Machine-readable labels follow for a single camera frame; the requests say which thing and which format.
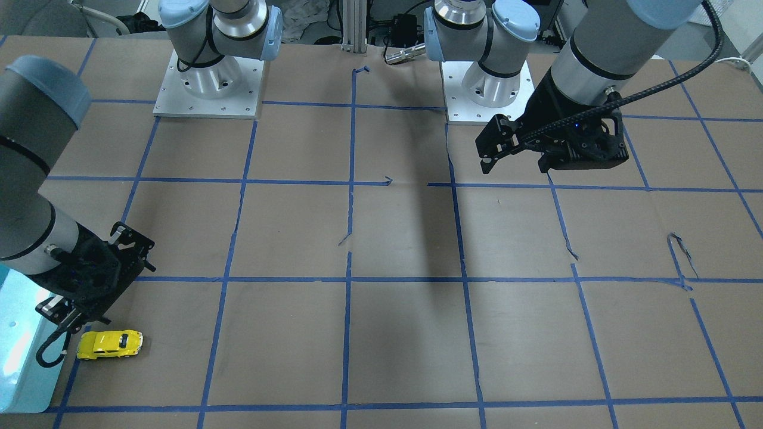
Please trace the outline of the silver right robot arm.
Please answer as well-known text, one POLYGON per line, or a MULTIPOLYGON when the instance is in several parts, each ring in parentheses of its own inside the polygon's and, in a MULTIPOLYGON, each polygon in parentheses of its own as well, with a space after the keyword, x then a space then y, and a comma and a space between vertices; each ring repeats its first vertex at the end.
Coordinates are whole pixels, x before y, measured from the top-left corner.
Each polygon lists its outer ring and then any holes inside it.
MULTIPOLYGON (((163 1, 175 73, 195 100, 244 93, 237 57, 277 57, 283 14, 264 1, 163 1)), ((117 223, 101 240, 39 193, 92 98, 79 77, 24 56, 2 74, 2 262, 68 303, 57 332, 97 321, 147 269, 153 242, 117 223)))

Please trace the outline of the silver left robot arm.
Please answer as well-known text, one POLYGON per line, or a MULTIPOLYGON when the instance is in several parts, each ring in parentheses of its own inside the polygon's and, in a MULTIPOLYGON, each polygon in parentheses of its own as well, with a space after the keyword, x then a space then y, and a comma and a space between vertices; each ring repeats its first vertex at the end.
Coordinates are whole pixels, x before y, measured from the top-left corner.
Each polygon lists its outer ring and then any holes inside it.
MULTIPOLYGON (((510 103, 541 33, 536 9, 524 1, 435 1, 423 16, 427 56, 466 61, 464 86, 479 105, 510 103)), ((708 68, 723 47, 719 16, 709 1, 601 1, 588 7, 569 40, 529 96, 517 119, 496 114, 475 139, 482 173, 523 150, 550 169, 611 169, 629 160, 621 107, 685 82, 708 68), (703 8, 715 43, 689 71, 629 96, 621 90, 675 31, 703 8)))

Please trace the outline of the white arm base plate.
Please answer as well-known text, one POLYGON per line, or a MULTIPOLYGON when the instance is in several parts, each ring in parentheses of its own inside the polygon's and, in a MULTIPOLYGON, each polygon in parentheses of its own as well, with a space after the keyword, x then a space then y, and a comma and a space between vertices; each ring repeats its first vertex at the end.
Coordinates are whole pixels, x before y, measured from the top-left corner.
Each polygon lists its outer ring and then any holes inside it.
POLYGON ((258 119, 265 61, 226 56, 206 68, 185 70, 175 52, 153 114, 186 119, 258 119))
POLYGON ((527 62, 510 78, 488 75, 469 61, 443 62, 441 72, 450 125, 484 125, 496 114, 517 120, 535 89, 527 62))

